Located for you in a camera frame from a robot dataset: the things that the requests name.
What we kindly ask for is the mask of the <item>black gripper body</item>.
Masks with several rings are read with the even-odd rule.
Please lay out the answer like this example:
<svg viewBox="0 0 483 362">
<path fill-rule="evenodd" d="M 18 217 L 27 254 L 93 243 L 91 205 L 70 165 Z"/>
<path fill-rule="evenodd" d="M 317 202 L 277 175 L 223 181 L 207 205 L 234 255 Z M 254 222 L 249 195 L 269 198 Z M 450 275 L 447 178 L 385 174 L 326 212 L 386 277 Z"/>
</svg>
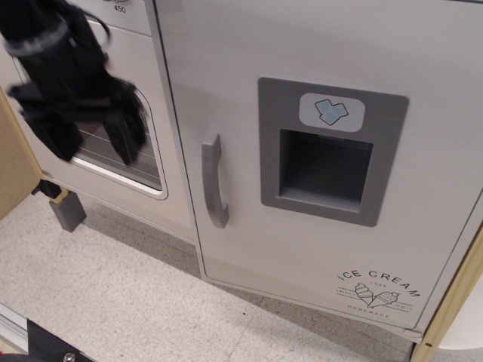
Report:
<svg viewBox="0 0 483 362">
<path fill-rule="evenodd" d="M 74 109 L 94 113 L 96 121 L 104 121 L 112 113 L 115 119 L 107 121 L 108 125 L 142 125 L 135 86 L 106 71 L 106 55 L 93 35 L 9 38 L 6 51 L 29 76 L 27 82 L 8 88 L 8 96 L 24 109 Z"/>
</svg>

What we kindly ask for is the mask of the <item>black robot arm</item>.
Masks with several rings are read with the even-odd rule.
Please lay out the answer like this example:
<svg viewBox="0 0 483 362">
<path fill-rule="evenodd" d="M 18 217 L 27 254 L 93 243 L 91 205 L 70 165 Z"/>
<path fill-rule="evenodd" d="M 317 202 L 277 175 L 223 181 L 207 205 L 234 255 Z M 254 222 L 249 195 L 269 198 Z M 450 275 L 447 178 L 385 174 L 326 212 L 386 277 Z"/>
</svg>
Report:
<svg viewBox="0 0 483 362">
<path fill-rule="evenodd" d="M 108 55 L 88 23 L 91 16 L 66 1 L 3 1 L 5 50 L 29 76 L 8 96 L 58 158 L 72 159 L 83 143 L 77 124 L 93 122 L 129 165 L 146 142 L 143 105 L 133 84 L 107 72 Z"/>
</svg>

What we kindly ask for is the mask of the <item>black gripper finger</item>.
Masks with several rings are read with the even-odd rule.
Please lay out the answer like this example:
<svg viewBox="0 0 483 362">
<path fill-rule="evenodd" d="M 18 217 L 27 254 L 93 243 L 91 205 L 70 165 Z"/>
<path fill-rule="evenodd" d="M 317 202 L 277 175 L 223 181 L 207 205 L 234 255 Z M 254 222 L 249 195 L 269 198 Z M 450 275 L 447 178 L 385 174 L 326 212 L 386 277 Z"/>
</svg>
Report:
<svg viewBox="0 0 483 362">
<path fill-rule="evenodd" d="M 132 90 L 120 93 L 106 112 L 103 127 L 114 150 L 126 165 L 137 160 L 146 142 L 145 120 L 143 104 Z"/>
<path fill-rule="evenodd" d="M 24 119 L 37 138 L 61 160 L 70 161 L 83 143 L 78 128 L 57 113 L 26 113 Z"/>
</svg>

